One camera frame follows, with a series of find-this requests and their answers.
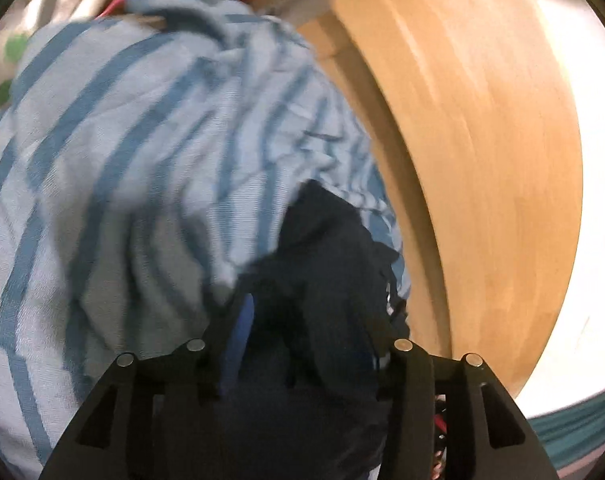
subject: laundry pile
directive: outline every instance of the laundry pile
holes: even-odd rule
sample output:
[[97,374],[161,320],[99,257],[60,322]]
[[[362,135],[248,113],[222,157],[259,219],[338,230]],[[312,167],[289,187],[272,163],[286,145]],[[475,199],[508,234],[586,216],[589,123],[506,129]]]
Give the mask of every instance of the laundry pile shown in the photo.
[[46,27],[0,111],[0,455],[19,478],[119,352],[201,335],[301,183],[401,253],[369,137],[291,27],[234,0],[128,11],[167,28]]

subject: curved wooden board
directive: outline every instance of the curved wooden board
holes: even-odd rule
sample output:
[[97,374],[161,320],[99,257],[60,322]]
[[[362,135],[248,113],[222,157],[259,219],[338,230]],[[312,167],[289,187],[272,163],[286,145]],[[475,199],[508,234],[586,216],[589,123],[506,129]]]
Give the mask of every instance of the curved wooden board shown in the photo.
[[575,105],[534,0],[333,0],[415,165],[454,357],[512,395],[562,306],[580,227]]
[[420,181],[407,147],[371,71],[343,25],[329,13],[301,27],[325,74],[344,94],[371,136],[371,151],[402,232],[411,277],[407,302],[412,339],[430,354],[451,357],[444,276]]

